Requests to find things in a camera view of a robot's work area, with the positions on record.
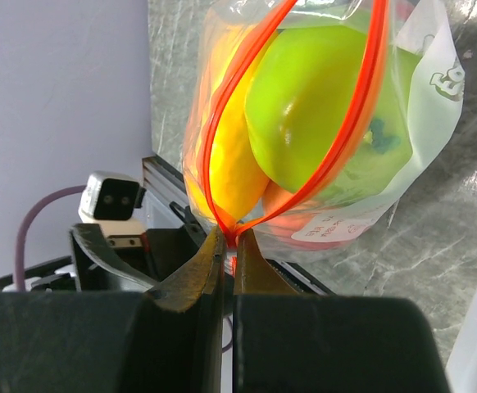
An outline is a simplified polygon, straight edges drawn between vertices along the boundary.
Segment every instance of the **camera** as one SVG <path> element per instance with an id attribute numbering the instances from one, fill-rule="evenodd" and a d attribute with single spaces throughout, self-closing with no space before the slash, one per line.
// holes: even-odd
<path id="1" fill-rule="evenodd" d="M 126 174 L 93 172 L 82 192 L 79 216 L 84 223 L 99 224 L 106 237 L 144 232 L 133 217 L 142 207 L 145 189 Z"/>

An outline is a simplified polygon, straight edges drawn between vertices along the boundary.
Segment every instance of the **green object inside bag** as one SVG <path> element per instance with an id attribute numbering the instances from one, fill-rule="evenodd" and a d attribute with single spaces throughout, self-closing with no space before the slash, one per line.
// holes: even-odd
<path id="1" fill-rule="evenodd" d="M 325 157 L 352 100 L 366 35 L 345 26 L 286 29 L 252 79 L 245 114 L 253 154 L 296 192 Z M 389 49 L 375 115 L 356 154 L 316 199 L 343 206 L 382 192 L 411 158 L 407 102 L 420 57 Z"/>

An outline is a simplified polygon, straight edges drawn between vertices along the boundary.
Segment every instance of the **plastic zip bag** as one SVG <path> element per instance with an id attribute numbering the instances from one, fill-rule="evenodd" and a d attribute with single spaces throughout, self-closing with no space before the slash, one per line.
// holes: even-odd
<path id="1" fill-rule="evenodd" d="M 221 0 L 201 37 L 184 178 L 233 245 L 360 236 L 442 150 L 464 71 L 439 0 Z"/>

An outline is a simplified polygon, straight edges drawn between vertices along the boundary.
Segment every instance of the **white wall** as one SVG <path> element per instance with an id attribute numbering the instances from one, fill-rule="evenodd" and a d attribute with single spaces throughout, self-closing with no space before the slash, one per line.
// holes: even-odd
<path id="1" fill-rule="evenodd" d="M 96 169 L 141 177 L 151 152 L 146 0 L 0 0 L 0 275 L 44 195 Z M 68 254 L 79 198 L 49 206 L 28 264 Z"/>

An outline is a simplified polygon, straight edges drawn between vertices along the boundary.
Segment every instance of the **marble countertop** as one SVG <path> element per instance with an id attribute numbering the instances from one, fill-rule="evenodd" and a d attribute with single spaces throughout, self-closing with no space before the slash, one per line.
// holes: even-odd
<path id="1" fill-rule="evenodd" d="M 181 168 L 197 78 L 198 32 L 214 0 L 149 0 L 154 150 Z M 447 359 L 477 286 L 477 0 L 445 2 L 466 70 L 450 143 L 381 219 L 348 248 L 306 268 L 340 294 L 402 296 L 428 316 Z"/>

